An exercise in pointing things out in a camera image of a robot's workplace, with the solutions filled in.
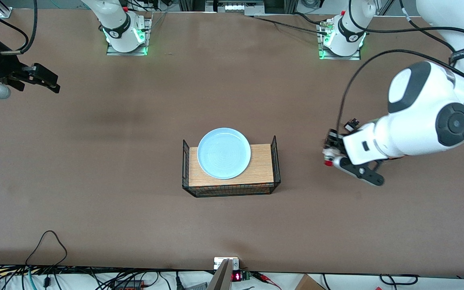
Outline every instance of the table surface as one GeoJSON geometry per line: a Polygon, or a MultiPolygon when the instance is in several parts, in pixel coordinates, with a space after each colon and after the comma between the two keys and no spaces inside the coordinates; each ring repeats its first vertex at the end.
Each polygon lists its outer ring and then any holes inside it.
{"type": "MultiPolygon", "coordinates": [[[[31,30],[31,11],[12,15],[31,30]]],[[[315,35],[236,14],[168,13],[146,57],[105,56],[97,27],[91,11],[41,10],[20,60],[58,74],[61,92],[27,85],[0,101],[0,264],[24,263],[51,229],[67,265],[209,269],[213,257],[238,256],[262,271],[464,276],[464,145],[388,162],[383,187],[323,165],[323,138],[362,62],[320,60],[315,35]],[[197,199],[182,189],[182,140],[197,146],[225,126],[252,144],[277,136],[282,183],[272,195],[197,199]]],[[[0,40],[22,41],[2,25],[0,40]]],[[[420,33],[365,43],[364,59],[390,48],[448,56],[420,33]]],[[[385,115],[392,77],[419,60],[392,54],[367,66],[344,121],[385,115]]],[[[48,235],[31,263],[61,256],[48,235]]]]}

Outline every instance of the metal post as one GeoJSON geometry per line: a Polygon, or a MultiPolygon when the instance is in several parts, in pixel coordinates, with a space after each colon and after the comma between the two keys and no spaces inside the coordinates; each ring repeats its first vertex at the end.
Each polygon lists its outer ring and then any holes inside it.
{"type": "Polygon", "coordinates": [[[207,290],[230,290],[230,281],[232,280],[232,271],[234,270],[234,261],[224,259],[220,267],[210,280],[207,290]]]}
{"type": "Polygon", "coordinates": [[[0,18],[9,18],[12,13],[12,7],[8,7],[0,0],[0,18]]]}

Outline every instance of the round plate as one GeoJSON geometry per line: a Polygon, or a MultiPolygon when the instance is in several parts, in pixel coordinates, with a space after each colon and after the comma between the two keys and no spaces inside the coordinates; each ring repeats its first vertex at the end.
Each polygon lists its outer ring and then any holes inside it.
{"type": "Polygon", "coordinates": [[[240,175],[250,163],[250,144],[243,134],[230,128],[208,132],[198,145],[198,163],[205,173],[218,179],[240,175]]]}

